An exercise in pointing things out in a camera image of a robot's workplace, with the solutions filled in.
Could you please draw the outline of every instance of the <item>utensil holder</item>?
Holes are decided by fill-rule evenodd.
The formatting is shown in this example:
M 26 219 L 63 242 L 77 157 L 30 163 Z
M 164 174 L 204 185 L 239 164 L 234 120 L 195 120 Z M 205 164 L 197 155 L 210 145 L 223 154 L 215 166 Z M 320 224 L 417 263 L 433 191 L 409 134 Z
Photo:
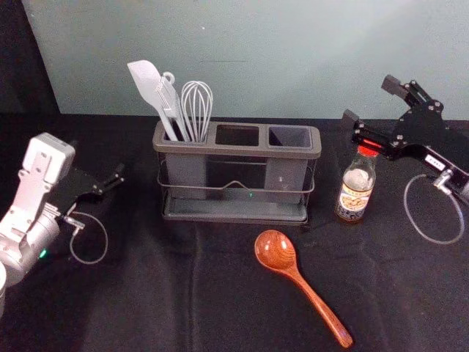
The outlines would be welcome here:
M 153 136 L 165 219 L 304 224 L 320 132 L 311 126 L 211 122 L 204 142 Z

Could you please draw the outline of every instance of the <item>bottle label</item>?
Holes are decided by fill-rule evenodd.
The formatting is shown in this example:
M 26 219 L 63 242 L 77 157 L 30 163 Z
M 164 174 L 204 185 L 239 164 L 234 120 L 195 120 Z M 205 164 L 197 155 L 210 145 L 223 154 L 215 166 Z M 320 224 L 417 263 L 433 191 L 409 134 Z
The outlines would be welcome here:
M 372 189 L 355 191 L 342 183 L 342 189 L 337 202 L 337 215 L 346 220 L 357 220 L 363 216 Z

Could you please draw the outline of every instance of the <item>light blue wall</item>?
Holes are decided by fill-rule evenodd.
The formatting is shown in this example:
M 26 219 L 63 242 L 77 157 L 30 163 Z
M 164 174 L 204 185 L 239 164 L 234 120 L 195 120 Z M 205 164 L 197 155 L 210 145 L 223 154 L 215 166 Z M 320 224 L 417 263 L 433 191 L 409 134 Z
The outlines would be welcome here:
M 469 111 L 469 1 L 23 0 L 62 113 L 155 114 L 126 63 L 214 92 L 214 116 L 397 118 L 384 76 Z

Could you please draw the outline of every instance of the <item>wooden spoon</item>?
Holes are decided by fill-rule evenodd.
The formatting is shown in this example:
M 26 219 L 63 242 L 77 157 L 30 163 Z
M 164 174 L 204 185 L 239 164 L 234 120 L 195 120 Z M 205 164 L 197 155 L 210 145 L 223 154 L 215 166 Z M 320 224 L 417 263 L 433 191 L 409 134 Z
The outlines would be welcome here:
M 300 287 L 318 313 L 321 314 L 322 319 L 327 323 L 342 347 L 347 348 L 352 345 L 353 340 L 349 332 L 301 276 L 296 264 L 295 247 L 286 235 L 275 230 L 264 231 L 257 237 L 254 251 L 257 260 L 264 267 L 285 275 Z

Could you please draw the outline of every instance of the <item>black curtain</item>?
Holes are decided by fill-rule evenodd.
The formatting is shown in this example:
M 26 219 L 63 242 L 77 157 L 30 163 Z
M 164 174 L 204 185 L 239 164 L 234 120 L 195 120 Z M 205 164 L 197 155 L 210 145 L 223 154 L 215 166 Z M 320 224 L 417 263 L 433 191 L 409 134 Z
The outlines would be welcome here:
M 19 0 L 0 1 L 0 113 L 57 114 L 43 58 Z

